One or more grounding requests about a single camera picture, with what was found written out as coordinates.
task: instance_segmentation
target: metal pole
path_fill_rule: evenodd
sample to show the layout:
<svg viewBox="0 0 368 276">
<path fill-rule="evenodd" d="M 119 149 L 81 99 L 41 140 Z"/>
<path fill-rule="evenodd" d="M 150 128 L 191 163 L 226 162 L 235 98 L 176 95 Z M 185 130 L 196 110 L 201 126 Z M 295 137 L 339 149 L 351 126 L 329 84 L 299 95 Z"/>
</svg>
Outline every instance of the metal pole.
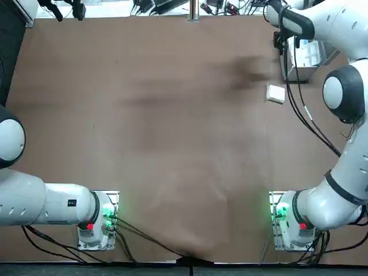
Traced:
<svg viewBox="0 0 368 276">
<path fill-rule="evenodd" d="M 198 22 L 199 20 L 199 1 L 189 0 L 189 18 L 190 22 Z"/>
</svg>

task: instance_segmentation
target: brown paper sheet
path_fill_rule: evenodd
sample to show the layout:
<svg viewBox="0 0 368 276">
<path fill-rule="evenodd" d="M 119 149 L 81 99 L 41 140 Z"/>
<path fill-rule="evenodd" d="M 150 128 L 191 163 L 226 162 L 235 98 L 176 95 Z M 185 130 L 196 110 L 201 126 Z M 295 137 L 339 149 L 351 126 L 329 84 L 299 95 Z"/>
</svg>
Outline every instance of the brown paper sheet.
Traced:
<svg viewBox="0 0 368 276">
<path fill-rule="evenodd" d="M 14 168 L 46 182 L 119 190 L 120 217 L 181 253 L 259 262 L 271 231 L 268 192 L 314 187 L 336 162 L 287 102 L 265 102 L 267 83 L 282 83 L 273 31 L 260 17 L 37 20 L 7 105 L 27 131 Z M 302 86 L 339 148 L 346 128 L 324 106 L 321 85 L 343 63 Z M 40 229 L 75 244 L 74 227 Z M 0 231 L 1 260 L 55 259 L 19 228 Z M 124 233 L 139 261 L 177 257 Z M 333 231 L 331 247 L 363 234 Z M 271 247 L 266 262 L 297 257 Z M 323 261 L 364 265 L 362 250 Z M 96 256 L 126 260 L 118 244 Z"/>
</svg>

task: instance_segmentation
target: red button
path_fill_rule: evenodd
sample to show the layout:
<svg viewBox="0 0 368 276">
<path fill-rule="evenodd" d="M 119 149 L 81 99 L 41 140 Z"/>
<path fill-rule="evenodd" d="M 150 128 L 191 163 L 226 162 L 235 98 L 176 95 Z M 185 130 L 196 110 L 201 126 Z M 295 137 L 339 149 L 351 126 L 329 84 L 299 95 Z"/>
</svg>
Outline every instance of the red button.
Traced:
<svg viewBox="0 0 368 276">
<path fill-rule="evenodd" d="M 299 224 L 300 230 L 306 230 L 306 224 L 305 223 L 301 223 Z"/>
</svg>

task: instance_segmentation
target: small white box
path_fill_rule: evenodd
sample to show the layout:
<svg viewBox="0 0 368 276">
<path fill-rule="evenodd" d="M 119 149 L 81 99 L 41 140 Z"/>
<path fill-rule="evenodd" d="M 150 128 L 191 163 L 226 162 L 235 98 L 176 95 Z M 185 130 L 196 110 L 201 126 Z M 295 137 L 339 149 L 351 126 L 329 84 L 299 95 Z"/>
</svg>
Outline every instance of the small white box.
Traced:
<svg viewBox="0 0 368 276">
<path fill-rule="evenodd" d="M 285 102 L 285 88 L 276 85 L 267 85 L 266 99 L 283 104 Z"/>
</svg>

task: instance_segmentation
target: metal bracket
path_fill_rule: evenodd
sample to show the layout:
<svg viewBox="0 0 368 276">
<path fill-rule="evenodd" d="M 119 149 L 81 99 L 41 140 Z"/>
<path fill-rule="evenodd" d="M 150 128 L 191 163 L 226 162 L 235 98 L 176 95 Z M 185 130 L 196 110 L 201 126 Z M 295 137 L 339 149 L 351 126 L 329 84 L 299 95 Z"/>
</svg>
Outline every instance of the metal bracket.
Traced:
<svg viewBox="0 0 368 276">
<path fill-rule="evenodd" d="M 272 230 L 274 232 L 274 244 L 276 250 L 285 250 L 285 246 L 282 240 L 282 234 L 280 229 L 279 220 L 275 218 L 275 207 L 281 196 L 285 194 L 284 191 L 270 191 L 270 210 L 271 210 L 271 219 L 272 219 Z"/>
<path fill-rule="evenodd" d="M 200 20 L 200 4 L 199 0 L 189 0 L 189 22 L 199 22 Z"/>
<path fill-rule="evenodd" d="M 99 196 L 100 214 L 93 229 L 81 230 L 78 228 L 78 248 L 88 251 L 113 250 L 116 237 L 114 232 L 116 219 L 106 217 L 105 213 L 108 212 L 112 214 L 112 217 L 117 217 L 119 191 L 94 192 Z"/>
</svg>

